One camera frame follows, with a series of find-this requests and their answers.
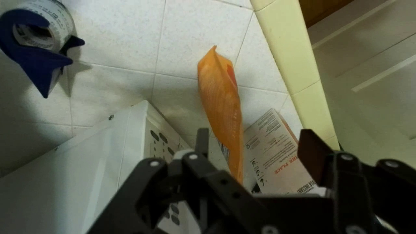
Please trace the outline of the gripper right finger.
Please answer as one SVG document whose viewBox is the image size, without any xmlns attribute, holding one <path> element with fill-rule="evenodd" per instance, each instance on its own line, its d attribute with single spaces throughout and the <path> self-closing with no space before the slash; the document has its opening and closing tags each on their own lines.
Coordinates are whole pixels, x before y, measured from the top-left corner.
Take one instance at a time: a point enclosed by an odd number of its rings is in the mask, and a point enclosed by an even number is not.
<svg viewBox="0 0 416 234">
<path fill-rule="evenodd" d="M 382 159 L 375 166 L 332 150 L 313 130 L 302 129 L 297 156 L 321 188 L 330 190 L 334 229 L 341 234 L 416 234 L 416 168 Z"/>
</svg>

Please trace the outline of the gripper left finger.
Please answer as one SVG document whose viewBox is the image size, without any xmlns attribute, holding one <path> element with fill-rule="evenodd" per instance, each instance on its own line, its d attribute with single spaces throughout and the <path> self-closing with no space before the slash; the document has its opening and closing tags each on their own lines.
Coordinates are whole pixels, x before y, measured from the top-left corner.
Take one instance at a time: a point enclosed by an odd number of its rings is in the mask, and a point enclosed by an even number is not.
<svg viewBox="0 0 416 234">
<path fill-rule="evenodd" d="M 171 203 L 185 202 L 201 234 L 280 234 L 270 212 L 207 159 L 208 133 L 195 150 L 168 163 L 145 158 L 132 170 L 86 234 L 173 234 L 160 227 Z"/>
</svg>

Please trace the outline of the orange packet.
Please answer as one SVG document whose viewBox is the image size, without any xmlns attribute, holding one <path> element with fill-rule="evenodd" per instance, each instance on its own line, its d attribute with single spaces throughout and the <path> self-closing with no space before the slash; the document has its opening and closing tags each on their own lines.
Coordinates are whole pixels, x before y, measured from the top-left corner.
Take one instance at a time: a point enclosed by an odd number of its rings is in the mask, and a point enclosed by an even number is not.
<svg viewBox="0 0 416 234">
<path fill-rule="evenodd" d="M 243 183 L 243 127 L 241 101 L 233 63 L 216 51 L 203 56 L 197 65 L 202 106 L 217 138 L 231 175 Z"/>
</svg>

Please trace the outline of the white printed carton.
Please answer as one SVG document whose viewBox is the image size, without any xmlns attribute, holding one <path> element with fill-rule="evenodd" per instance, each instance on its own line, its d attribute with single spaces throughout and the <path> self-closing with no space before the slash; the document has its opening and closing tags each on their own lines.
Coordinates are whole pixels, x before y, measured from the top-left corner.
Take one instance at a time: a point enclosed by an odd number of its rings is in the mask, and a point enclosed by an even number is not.
<svg viewBox="0 0 416 234">
<path fill-rule="evenodd" d="M 243 185 L 272 195 L 316 194 L 320 188 L 297 157 L 298 140 L 282 116 L 270 109 L 244 132 Z"/>
</svg>

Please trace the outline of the cream cabinet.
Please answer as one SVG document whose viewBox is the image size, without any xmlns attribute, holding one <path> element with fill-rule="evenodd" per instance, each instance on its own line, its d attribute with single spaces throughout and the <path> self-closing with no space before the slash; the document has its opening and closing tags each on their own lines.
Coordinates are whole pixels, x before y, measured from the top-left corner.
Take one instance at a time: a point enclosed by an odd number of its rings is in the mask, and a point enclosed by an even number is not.
<svg viewBox="0 0 416 234">
<path fill-rule="evenodd" d="M 341 147 L 416 167 L 416 0 L 353 0 L 308 34 Z"/>
</svg>

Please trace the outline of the white metal appliance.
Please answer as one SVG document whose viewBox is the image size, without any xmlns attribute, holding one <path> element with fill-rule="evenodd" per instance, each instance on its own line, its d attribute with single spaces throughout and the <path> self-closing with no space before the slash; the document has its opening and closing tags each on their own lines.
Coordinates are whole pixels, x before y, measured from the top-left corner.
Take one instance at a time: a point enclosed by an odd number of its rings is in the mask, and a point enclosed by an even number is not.
<svg viewBox="0 0 416 234">
<path fill-rule="evenodd" d="M 119 111 L 0 178 L 0 234 L 86 234 L 141 160 L 190 148 L 149 102 Z"/>
</svg>

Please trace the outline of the blue tape dispenser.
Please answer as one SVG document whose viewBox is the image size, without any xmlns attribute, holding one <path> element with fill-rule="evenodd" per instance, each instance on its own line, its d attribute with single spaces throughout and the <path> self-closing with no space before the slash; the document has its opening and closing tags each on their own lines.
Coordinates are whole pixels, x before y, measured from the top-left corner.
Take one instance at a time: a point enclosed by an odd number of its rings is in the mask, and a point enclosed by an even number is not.
<svg viewBox="0 0 416 234">
<path fill-rule="evenodd" d="M 68 50 L 83 46 L 85 41 L 76 37 L 73 31 L 72 36 L 58 52 L 20 45 L 12 33 L 13 24 L 21 22 L 17 13 L 15 7 L 0 15 L 0 49 L 22 68 L 43 98 L 48 98 L 64 67 L 73 63 L 67 56 Z"/>
</svg>

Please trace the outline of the roll of clear tape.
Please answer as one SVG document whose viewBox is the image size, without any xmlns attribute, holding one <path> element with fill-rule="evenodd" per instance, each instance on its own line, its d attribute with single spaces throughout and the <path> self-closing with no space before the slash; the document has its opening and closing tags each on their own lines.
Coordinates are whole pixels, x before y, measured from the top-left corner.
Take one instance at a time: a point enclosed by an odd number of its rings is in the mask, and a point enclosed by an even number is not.
<svg viewBox="0 0 416 234">
<path fill-rule="evenodd" d="M 27 0 L 16 10 L 21 22 L 12 33 L 20 45 L 58 52 L 73 34 L 74 21 L 58 0 Z"/>
</svg>

